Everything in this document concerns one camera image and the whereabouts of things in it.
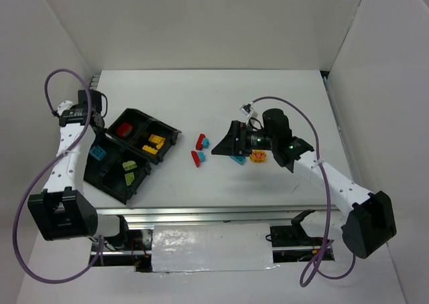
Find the blue lego brick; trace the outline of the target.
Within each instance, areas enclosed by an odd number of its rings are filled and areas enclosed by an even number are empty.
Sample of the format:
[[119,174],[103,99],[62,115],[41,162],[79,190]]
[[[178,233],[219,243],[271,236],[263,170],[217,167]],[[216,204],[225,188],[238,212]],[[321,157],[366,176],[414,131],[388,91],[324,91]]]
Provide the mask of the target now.
[[234,162],[238,163],[239,165],[244,165],[246,162],[246,157],[244,156],[230,156],[230,159],[232,159]]

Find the orange flower lego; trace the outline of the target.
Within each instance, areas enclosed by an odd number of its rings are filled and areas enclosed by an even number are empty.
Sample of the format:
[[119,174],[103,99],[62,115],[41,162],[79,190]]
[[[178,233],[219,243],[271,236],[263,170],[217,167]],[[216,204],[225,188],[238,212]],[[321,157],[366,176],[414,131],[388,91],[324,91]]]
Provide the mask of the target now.
[[249,159],[253,163],[264,163],[267,159],[267,154],[262,150],[252,150]]

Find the red arch lego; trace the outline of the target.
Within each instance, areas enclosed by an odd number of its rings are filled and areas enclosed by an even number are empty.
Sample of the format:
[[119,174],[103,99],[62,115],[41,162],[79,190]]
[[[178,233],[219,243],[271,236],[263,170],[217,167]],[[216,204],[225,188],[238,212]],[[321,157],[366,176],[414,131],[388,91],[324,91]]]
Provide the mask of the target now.
[[202,145],[202,141],[205,139],[205,135],[204,134],[199,134],[197,142],[196,142],[196,150],[201,151],[203,150],[203,145]]

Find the red lego with flower print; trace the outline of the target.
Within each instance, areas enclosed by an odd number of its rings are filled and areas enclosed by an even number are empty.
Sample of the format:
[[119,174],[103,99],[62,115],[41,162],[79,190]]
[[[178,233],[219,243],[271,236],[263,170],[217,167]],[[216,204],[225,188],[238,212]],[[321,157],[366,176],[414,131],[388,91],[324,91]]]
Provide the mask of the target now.
[[118,137],[124,139],[127,138],[132,131],[133,126],[128,122],[124,122],[116,129],[116,134]]

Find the teal rounded lego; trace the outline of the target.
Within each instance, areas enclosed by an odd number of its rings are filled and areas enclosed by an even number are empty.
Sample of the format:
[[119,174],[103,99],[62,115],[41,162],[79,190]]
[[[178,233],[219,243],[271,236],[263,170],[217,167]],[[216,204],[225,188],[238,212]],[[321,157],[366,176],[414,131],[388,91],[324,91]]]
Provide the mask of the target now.
[[94,157],[97,161],[101,161],[106,156],[106,151],[99,147],[93,146],[89,151],[90,156]]

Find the yellow lego brick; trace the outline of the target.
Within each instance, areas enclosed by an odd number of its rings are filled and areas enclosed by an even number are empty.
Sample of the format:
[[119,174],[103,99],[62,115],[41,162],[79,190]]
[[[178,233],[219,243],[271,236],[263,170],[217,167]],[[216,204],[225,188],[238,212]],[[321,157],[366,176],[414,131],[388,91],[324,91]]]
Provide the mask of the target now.
[[161,142],[165,142],[165,140],[166,140],[165,138],[158,136],[158,135],[155,135],[155,134],[152,134],[149,137],[149,142],[153,143],[154,145],[157,145]]

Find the orange-yellow lego brick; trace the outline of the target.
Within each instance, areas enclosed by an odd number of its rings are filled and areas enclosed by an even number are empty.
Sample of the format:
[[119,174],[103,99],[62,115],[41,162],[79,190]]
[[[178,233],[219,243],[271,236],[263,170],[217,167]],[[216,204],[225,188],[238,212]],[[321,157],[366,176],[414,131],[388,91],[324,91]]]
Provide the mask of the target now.
[[159,150],[155,145],[144,145],[141,148],[145,153],[148,153],[150,155],[157,155]]

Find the light green slope lego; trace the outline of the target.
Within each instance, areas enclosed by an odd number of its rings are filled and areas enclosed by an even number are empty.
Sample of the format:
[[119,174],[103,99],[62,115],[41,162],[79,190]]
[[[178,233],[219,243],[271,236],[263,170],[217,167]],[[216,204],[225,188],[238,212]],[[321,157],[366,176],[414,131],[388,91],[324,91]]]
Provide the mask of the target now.
[[132,160],[123,162],[122,166],[123,166],[125,171],[131,171],[132,169],[137,168],[136,162],[134,162]]

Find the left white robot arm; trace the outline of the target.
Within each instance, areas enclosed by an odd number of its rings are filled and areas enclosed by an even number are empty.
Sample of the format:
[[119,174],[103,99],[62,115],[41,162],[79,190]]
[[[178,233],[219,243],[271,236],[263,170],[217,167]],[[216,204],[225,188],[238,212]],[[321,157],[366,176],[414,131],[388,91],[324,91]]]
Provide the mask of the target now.
[[90,148],[105,123],[101,115],[105,95],[96,90],[79,90],[78,102],[58,106],[59,161],[47,182],[32,194],[28,209],[47,241],[78,237],[105,239],[109,250],[122,250],[127,242],[127,224],[122,216],[98,214],[83,195],[84,171]]

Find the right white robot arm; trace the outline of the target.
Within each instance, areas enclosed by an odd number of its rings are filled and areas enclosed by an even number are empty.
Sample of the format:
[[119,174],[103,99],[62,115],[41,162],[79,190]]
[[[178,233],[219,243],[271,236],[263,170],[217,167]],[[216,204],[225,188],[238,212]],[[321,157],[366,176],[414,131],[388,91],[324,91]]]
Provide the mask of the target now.
[[250,123],[232,121],[212,154],[248,157],[257,149],[270,151],[280,167],[329,192],[331,202],[346,218],[341,228],[343,241],[359,258],[369,257],[396,235],[393,206],[386,193],[370,192],[321,161],[311,144],[292,134],[283,110],[266,110],[262,120],[260,129]]

